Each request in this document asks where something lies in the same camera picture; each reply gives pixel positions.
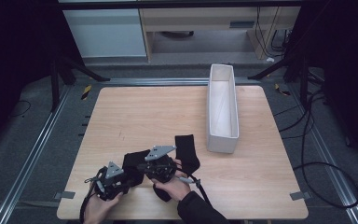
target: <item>black sleeve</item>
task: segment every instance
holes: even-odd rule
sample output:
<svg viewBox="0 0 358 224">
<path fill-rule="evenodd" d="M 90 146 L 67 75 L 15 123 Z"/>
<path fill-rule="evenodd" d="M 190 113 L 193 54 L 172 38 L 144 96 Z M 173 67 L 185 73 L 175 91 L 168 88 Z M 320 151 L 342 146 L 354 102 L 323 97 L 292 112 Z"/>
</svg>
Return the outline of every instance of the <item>black sleeve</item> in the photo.
<svg viewBox="0 0 358 224">
<path fill-rule="evenodd" d="M 179 217 L 186 224 L 229 224 L 228 220 L 207 204 L 195 191 L 188 193 L 178 204 Z"/>
</svg>

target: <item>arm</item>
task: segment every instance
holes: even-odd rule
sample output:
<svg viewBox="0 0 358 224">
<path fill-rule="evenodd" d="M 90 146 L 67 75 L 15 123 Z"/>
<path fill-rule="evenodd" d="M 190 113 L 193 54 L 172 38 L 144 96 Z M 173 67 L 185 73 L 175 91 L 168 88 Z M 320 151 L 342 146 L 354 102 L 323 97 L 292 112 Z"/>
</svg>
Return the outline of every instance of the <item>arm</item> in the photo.
<svg viewBox="0 0 358 224">
<path fill-rule="evenodd" d="M 222 214 L 207 204 L 195 191 L 189 192 L 179 202 L 178 214 L 185 223 L 229 224 Z"/>
<path fill-rule="evenodd" d="M 89 198 L 84 214 L 85 224 L 99 224 L 104 221 L 109 214 L 109 211 L 120 201 L 123 193 L 119 193 L 115 199 L 111 201 L 104 201 L 100 199 L 95 193 Z"/>
<path fill-rule="evenodd" d="M 181 168 L 181 162 L 175 160 Z M 171 198 L 179 202 L 178 214 L 185 223 L 211 223 L 229 224 L 217 210 L 207 204 L 195 191 L 191 191 L 187 183 L 179 180 L 178 177 L 186 177 L 182 172 L 176 171 L 175 177 L 169 182 L 162 184 L 153 179 L 156 188 L 165 190 Z"/>
</svg>

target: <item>metal rail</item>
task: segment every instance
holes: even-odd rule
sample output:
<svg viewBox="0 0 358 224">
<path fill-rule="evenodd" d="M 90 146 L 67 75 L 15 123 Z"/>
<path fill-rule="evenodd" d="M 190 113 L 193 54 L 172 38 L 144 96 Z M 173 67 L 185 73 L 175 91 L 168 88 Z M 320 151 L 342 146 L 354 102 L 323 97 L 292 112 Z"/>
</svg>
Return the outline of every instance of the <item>metal rail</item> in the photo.
<svg viewBox="0 0 358 224">
<path fill-rule="evenodd" d="M 182 78 L 111 78 L 110 81 L 98 82 L 95 85 L 103 86 L 207 86 L 208 77 Z M 235 77 L 236 85 L 257 85 L 260 81 L 247 77 Z"/>
<path fill-rule="evenodd" d="M 0 205 L 0 224 L 7 223 L 11 213 L 14 210 L 14 207 L 19 201 L 22 191 L 24 190 L 29 177 L 31 176 L 31 173 L 36 166 L 40 154 L 42 153 L 43 148 L 48 141 L 51 131 L 54 128 L 54 125 L 62 112 L 62 108 L 65 105 L 67 95 L 71 89 L 71 86 L 65 86 L 63 88 L 60 104 L 58 105 L 57 109 L 54 112 L 51 112 L 48 116 L 48 120 L 46 121 L 45 126 L 39 134 L 36 143 L 31 150 L 30 155 L 22 166 L 16 181 L 14 182 L 4 201 Z"/>
<path fill-rule="evenodd" d="M 322 0 L 144 0 L 126 2 L 83 2 L 39 4 L 42 8 L 57 10 L 179 8 L 179 7 L 302 7 Z"/>
<path fill-rule="evenodd" d="M 298 98 L 298 91 L 292 86 L 288 85 L 290 92 L 293 93 L 293 96 L 296 100 L 296 103 L 300 105 L 300 100 Z M 304 113 L 304 108 L 300 107 L 300 112 Z M 310 136 L 313 140 L 313 143 L 321 156 L 322 161 L 333 164 L 335 166 L 338 166 L 336 163 L 336 160 L 334 159 L 333 155 L 330 153 L 330 150 L 325 143 L 324 139 L 322 138 L 322 135 L 320 134 L 317 126 L 314 124 L 313 128 L 310 131 Z M 351 190 L 351 185 L 348 183 L 345 176 L 338 170 L 332 169 L 330 167 L 326 168 L 326 171 L 330 177 L 330 180 L 332 181 L 336 192 L 340 198 L 340 200 L 345 205 L 350 205 L 354 202 L 356 202 L 356 197 L 353 194 L 353 191 Z M 348 213 L 348 216 L 353 224 L 358 224 L 358 205 L 349 208 L 346 210 Z"/>
</svg>

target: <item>metal leg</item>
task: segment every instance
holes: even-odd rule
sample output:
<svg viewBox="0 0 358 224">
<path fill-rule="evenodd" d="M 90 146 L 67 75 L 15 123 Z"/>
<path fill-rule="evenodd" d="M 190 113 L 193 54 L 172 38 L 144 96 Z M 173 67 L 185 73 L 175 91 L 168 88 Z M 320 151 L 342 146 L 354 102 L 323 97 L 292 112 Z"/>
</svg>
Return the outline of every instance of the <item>metal leg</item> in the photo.
<svg viewBox="0 0 358 224">
<path fill-rule="evenodd" d="M 283 66 L 289 65 L 289 63 L 294 61 L 297 56 L 298 55 L 294 54 L 294 53 L 289 54 L 287 57 L 283 58 L 282 60 L 280 60 L 277 63 L 273 64 L 272 66 L 268 67 L 267 69 L 265 69 L 261 73 L 255 75 L 255 76 L 252 76 L 252 77 L 248 77 L 248 79 L 259 80 L 259 79 L 261 79 L 263 77 L 266 77 L 267 75 L 271 74 L 275 70 L 278 70 L 279 68 L 281 68 Z"/>
<path fill-rule="evenodd" d="M 109 81 L 110 80 L 110 78 L 101 77 L 101 76 L 91 72 L 87 67 L 85 67 L 83 65 L 80 65 L 80 64 L 77 64 L 77 63 L 75 63 L 74 61 L 72 61 L 69 58 L 61 57 L 61 60 L 62 60 L 63 63 L 74 67 L 75 69 L 79 70 L 80 72 L 86 74 L 89 77 L 92 77 L 93 79 L 95 79 L 97 81 L 101 82 L 101 81 Z"/>
<path fill-rule="evenodd" d="M 53 97 L 53 104 L 51 107 L 51 112 L 53 112 L 57 105 L 60 103 L 60 87 L 58 82 L 58 72 L 56 68 L 56 62 L 53 61 L 50 65 L 50 75 L 51 75 L 51 93 Z"/>
<path fill-rule="evenodd" d="M 308 94 L 308 72 L 309 72 L 308 60 L 306 57 L 304 57 L 303 62 L 302 62 L 301 74 L 300 74 L 300 77 L 301 77 L 300 102 L 304 107 L 307 106 L 307 101 L 308 101 L 308 97 L 307 97 L 307 94 Z"/>
</svg>

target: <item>gray floor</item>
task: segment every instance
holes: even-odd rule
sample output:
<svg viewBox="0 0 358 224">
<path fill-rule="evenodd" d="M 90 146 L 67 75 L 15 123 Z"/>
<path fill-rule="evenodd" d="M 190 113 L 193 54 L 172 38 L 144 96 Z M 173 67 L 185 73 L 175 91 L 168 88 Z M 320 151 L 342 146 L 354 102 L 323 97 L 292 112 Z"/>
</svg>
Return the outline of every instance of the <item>gray floor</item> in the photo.
<svg viewBox="0 0 358 224">
<path fill-rule="evenodd" d="M 197 42 L 201 36 L 209 38 L 208 45 L 205 46 L 202 42 Z M 236 50 L 236 48 L 230 46 L 232 43 L 241 47 Z M 223 51 L 221 46 L 213 48 L 218 44 L 227 45 L 226 51 Z M 187 38 L 186 41 L 160 35 L 156 39 L 154 61 L 151 63 L 115 64 L 115 66 L 91 66 L 90 68 L 102 76 L 112 78 L 208 77 L 210 63 L 227 63 L 227 55 L 242 55 L 248 58 L 248 60 L 241 58 L 237 61 L 229 59 L 229 62 L 234 64 L 236 77 L 255 75 L 269 65 L 264 60 L 258 61 L 254 54 L 252 56 L 246 35 L 238 35 L 237 33 L 222 35 L 217 32 L 212 34 L 196 31 L 194 37 Z M 186 58 L 186 60 L 180 63 L 180 58 Z M 282 89 L 294 93 L 288 85 L 283 83 L 283 74 L 284 68 L 256 83 L 263 87 L 273 114 L 297 105 L 293 94 L 283 95 L 274 88 L 274 84 L 279 83 Z M 88 122 L 86 116 L 91 115 L 99 90 L 104 87 L 104 85 L 96 83 L 79 72 L 76 72 L 76 78 L 76 84 L 70 87 L 63 110 L 58 116 L 57 123 L 21 193 L 20 203 L 13 210 L 8 223 L 66 223 L 66 220 L 59 220 L 56 217 L 58 201 L 53 199 L 53 195 L 65 188 L 82 141 L 82 133 L 86 131 L 86 127 L 82 124 Z M 89 84 L 92 85 L 89 96 L 87 100 L 81 100 L 83 90 Z M 290 86 L 296 89 L 298 84 L 292 83 Z M 312 91 L 317 89 L 318 87 L 311 86 Z M 7 124 L 0 132 L 0 204 L 16 181 L 50 115 L 51 93 L 48 77 L 24 88 L 21 100 L 30 102 L 31 107 L 27 103 L 19 102 L 13 111 L 13 116 L 7 119 Z M 312 115 L 315 120 L 312 130 L 321 133 L 337 165 L 348 172 L 358 185 L 358 150 L 345 145 L 345 135 L 339 129 L 335 116 L 323 100 L 314 103 Z M 278 128 L 281 129 L 295 122 L 300 116 L 299 107 L 295 107 L 275 116 L 275 120 Z M 304 123 L 302 121 L 295 128 L 282 133 L 283 143 L 293 166 L 300 164 L 301 139 L 287 137 L 301 135 Z M 306 137 L 305 155 L 306 161 L 321 160 L 321 155 L 310 134 Z M 301 189 L 310 191 L 301 172 L 296 171 L 295 174 Z M 307 168 L 307 175 L 312 186 L 324 197 L 335 203 L 341 203 L 337 190 L 325 168 Z M 30 203 L 38 202 L 50 202 L 52 204 L 50 207 L 30 205 Z M 310 215 L 305 220 L 272 220 L 272 223 L 356 223 L 350 219 L 348 211 L 328 205 L 315 196 L 306 200 L 306 204 Z M 252 221 L 254 223 L 267 223 L 266 220 Z"/>
</svg>

